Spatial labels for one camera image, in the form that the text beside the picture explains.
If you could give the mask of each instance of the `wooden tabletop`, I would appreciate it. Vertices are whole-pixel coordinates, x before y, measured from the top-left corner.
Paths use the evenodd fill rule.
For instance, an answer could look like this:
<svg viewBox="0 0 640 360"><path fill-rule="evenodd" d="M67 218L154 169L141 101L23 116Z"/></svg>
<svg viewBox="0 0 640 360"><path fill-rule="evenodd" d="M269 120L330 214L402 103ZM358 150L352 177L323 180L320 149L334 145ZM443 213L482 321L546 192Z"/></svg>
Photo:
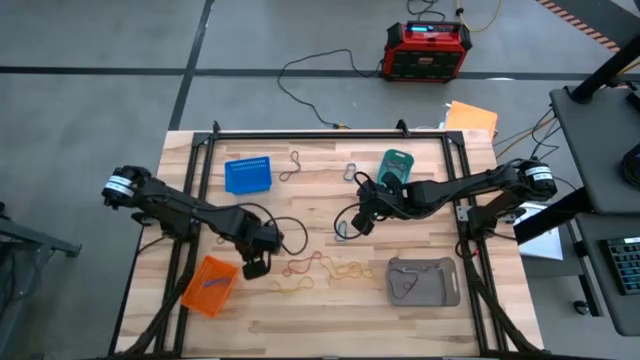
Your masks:
<svg viewBox="0 0 640 360"><path fill-rule="evenodd" d="M192 132L169 132L157 177L182 189ZM465 131L465 143L472 173L496 166L493 148L483 131ZM273 258L269 275L247 281L239 277L224 310L214 319L191 311L187 323L183 356L206 357L309 357L309 356L443 356L477 355L468 289L462 261L454 253L458 241L451 205L421 221L387 220L377 223L369 236L337 243L333 221L338 212L357 202L355 183L343 180L348 163L375 179L384 152L397 149L412 154L415 164L411 181L446 181L442 145L439 140L233 140L216 141L207 201L214 205L256 202L274 216L294 216L309 230L309 245L300 256L282 252ZM295 169L290 153L300 154L302 171L281 182L278 175ZM454 147L457 176L461 176ZM230 160L268 155L273 185L268 192L234 196L224 190L224 163ZM193 194L199 187L203 156L196 170ZM497 194L479 197L486 203ZM267 217L254 211L263 220ZM347 212L350 221L354 212ZM302 245L300 227L279 222L284 243L293 251ZM499 225L498 233L513 236L512 228ZM145 230L141 245L160 236L159 228ZM203 227L198 264L206 255L242 266L230 243L218 244L217 236ZM136 262L128 294L117 350L124 350L149 324L161 304L167 274L171 240L142 253ZM536 316L527 286L518 246L512 240L492 238L487 242L500 304L515 325L534 345L542 347ZM284 277L290 259L311 256L314 251L331 257L336 266L358 262L370 268L372 278L330 280L329 271L314 260L305 275ZM385 270L392 257L437 259L456 262L461 302L456 307L393 307L387 298ZM292 294L278 289L296 286L304 276L314 287ZM489 312L484 319L490 344L495 339ZM174 336L177 311L169 322L167 346Z"/></svg>

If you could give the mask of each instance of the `red portable generator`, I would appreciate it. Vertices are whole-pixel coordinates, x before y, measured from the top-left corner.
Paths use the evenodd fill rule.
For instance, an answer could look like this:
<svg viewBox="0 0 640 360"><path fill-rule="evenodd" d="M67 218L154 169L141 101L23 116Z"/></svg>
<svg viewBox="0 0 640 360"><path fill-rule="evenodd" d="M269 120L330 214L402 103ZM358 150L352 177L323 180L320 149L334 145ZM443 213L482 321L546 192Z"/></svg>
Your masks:
<svg viewBox="0 0 640 360"><path fill-rule="evenodd" d="M469 29L458 22L409 21L387 29L382 77L446 83L471 49Z"/></svg>

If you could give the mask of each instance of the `computer keyboard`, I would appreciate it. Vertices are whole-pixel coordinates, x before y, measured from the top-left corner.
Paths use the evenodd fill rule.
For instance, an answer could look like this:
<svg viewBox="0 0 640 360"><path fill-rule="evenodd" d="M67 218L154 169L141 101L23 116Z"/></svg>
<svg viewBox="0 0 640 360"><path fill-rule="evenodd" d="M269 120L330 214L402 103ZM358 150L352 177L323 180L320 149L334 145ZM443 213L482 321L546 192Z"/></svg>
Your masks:
<svg viewBox="0 0 640 360"><path fill-rule="evenodd" d="M620 294L640 294L640 238L602 240L601 245Z"/></svg>

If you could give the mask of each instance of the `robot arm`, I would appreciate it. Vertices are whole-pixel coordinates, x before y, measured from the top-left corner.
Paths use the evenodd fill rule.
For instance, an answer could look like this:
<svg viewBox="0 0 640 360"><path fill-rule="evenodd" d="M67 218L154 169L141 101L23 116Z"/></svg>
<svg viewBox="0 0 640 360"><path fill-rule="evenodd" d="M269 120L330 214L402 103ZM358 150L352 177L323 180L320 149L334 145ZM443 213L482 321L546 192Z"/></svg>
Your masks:
<svg viewBox="0 0 640 360"><path fill-rule="evenodd" d="M246 265L246 279L266 275L271 267L271 255L282 247L283 234L273 223L263 224L258 216L238 205L218 207L165 185L144 168L116 168L105 185L104 204L138 208L160 222L162 231L179 239L190 236L193 221L209 226L211 231L235 244Z"/></svg>
<svg viewBox="0 0 640 360"><path fill-rule="evenodd" d="M503 193L486 206L467 211L468 238L486 235L497 219L515 210L525 201L546 201L557 189L549 167L537 160L514 160L483 173L447 182L432 180L402 184L393 173L375 183L367 174L360 188L359 212L351 224L368 235L375 221L387 218L420 220L431 216L449 201L502 190Z"/></svg>

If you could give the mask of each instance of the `orange basket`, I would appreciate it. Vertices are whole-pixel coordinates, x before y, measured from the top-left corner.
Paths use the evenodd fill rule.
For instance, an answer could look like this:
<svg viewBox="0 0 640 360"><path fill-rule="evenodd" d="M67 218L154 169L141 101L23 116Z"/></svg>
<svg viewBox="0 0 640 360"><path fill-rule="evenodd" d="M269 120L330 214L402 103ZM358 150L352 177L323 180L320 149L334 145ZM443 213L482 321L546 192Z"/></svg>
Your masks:
<svg viewBox="0 0 640 360"><path fill-rule="evenodd" d="M238 268L206 256L180 303L189 309L215 317L222 310L237 278Z"/></svg>

